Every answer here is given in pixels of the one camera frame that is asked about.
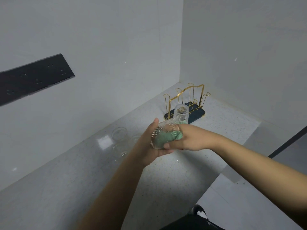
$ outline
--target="speckled countertop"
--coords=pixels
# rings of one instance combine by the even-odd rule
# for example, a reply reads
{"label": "speckled countertop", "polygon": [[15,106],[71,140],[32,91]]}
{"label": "speckled countertop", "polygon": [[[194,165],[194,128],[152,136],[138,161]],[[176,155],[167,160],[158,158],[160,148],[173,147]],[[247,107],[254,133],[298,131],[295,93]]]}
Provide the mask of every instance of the speckled countertop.
{"label": "speckled countertop", "polygon": [[[164,93],[175,96],[177,87],[186,85],[178,83]],[[195,90],[194,98],[199,100],[199,94]],[[206,99],[203,109],[206,115],[194,125],[240,144],[260,123],[212,97]],[[128,137],[142,134],[155,117],[162,121],[164,114],[162,93],[2,190],[0,229],[74,228],[119,165],[112,156],[112,131],[122,126]],[[225,166],[210,150],[158,158],[145,168],[122,229],[159,229],[185,215]]]}

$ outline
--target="green towel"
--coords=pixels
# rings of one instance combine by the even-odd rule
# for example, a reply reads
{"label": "green towel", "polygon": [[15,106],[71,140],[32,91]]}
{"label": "green towel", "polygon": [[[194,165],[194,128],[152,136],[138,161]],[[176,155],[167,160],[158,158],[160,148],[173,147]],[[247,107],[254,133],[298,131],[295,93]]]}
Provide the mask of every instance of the green towel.
{"label": "green towel", "polygon": [[179,140],[182,138],[181,131],[160,131],[155,138],[155,145],[157,148],[164,148],[163,145],[165,143],[171,142],[173,140]]}

